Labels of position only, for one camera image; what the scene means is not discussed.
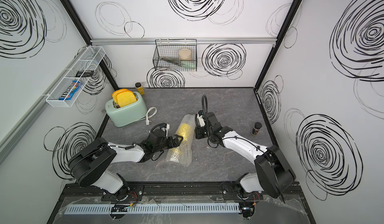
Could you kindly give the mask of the clear bubble wrap sheet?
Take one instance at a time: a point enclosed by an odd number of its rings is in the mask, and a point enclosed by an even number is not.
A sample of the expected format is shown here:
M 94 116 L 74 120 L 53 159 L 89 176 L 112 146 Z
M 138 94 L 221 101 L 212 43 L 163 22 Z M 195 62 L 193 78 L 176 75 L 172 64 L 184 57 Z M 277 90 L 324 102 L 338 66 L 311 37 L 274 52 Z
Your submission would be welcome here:
M 187 114 L 183 117 L 176 135 L 183 137 L 181 144 L 169 149 L 166 162 L 188 167 L 192 163 L 192 143 L 195 138 L 195 115 Z

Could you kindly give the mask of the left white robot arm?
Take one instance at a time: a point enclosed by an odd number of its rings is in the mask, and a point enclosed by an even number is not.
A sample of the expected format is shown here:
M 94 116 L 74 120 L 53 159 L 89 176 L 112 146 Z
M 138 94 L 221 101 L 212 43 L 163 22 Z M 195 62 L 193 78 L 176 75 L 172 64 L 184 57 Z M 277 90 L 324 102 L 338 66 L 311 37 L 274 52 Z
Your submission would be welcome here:
M 119 174 L 108 170 L 112 163 L 155 161 L 156 153 L 162 155 L 165 150 L 179 147 L 185 139 L 175 134 L 168 135 L 170 125 L 160 123 L 154 126 L 146 139 L 131 145 L 118 145 L 97 138 L 68 161 L 71 175 L 80 187 L 94 186 L 110 194 L 120 193 L 128 187 L 126 180 Z

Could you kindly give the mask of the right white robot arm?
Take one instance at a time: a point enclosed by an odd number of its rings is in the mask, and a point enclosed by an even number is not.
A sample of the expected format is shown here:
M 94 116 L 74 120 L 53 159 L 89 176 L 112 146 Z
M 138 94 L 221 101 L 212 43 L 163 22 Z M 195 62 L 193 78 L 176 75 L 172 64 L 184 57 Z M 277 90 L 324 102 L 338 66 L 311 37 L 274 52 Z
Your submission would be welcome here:
M 195 115 L 196 139 L 206 139 L 208 146 L 235 151 L 254 164 L 256 173 L 245 174 L 238 180 L 241 193 L 264 192 L 277 199 L 295 181 L 296 174 L 281 149 L 267 147 L 239 135 L 228 126 L 222 126 L 213 112 L 208 112 L 208 99 L 202 96 L 202 109 Z

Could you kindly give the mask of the yellow wine glass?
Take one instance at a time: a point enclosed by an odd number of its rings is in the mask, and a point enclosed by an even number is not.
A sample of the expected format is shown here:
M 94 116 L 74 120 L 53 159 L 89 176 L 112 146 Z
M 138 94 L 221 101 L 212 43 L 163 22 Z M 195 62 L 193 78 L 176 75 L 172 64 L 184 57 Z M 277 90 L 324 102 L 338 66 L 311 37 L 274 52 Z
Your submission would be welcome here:
M 176 135 L 183 137 L 183 143 L 191 143 L 194 138 L 195 126 L 192 124 L 181 123 L 176 131 Z

